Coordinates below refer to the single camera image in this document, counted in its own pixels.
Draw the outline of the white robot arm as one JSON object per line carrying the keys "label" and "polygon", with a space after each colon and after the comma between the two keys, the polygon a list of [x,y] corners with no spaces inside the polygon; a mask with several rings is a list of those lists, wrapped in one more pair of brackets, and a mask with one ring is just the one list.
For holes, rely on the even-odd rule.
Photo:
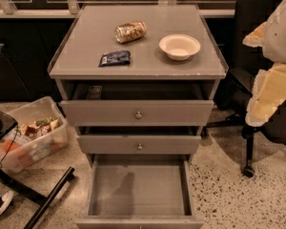
{"label": "white robot arm", "polygon": [[246,123],[259,127],[286,100],[286,0],[282,0],[266,22],[245,36],[243,44],[261,47],[263,56],[273,62],[269,70],[259,70],[255,76],[247,107]]}

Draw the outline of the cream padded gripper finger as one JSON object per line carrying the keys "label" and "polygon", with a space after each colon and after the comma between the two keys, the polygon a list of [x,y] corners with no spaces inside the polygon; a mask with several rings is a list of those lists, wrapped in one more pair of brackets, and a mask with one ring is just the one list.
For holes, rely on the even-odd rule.
{"label": "cream padded gripper finger", "polygon": [[285,100],[286,64],[275,63],[268,71],[259,70],[247,107],[246,123],[252,127],[262,126]]}

